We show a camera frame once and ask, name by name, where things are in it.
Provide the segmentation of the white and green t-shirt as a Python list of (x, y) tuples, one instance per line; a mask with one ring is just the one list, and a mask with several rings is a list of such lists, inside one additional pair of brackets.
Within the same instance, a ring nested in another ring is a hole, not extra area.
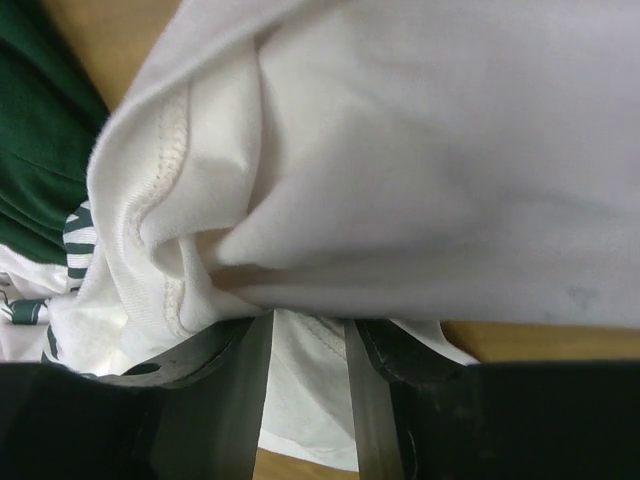
[(635, 1), (184, 1), (108, 112), (1, 5), (1, 320), (117, 375), (272, 312), (266, 448), (356, 468), (341, 318), (639, 324)]

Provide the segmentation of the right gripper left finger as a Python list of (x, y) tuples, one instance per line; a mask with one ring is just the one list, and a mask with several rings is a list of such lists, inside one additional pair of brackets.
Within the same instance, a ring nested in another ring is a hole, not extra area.
[(273, 316), (219, 322), (115, 378), (150, 397), (132, 456), (155, 479), (249, 479)]

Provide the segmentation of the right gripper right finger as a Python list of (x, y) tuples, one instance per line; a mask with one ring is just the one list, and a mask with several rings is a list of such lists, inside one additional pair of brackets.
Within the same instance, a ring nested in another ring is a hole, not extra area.
[(462, 478), (468, 449), (453, 410), (475, 358), (391, 321), (349, 320), (345, 340), (361, 478)]

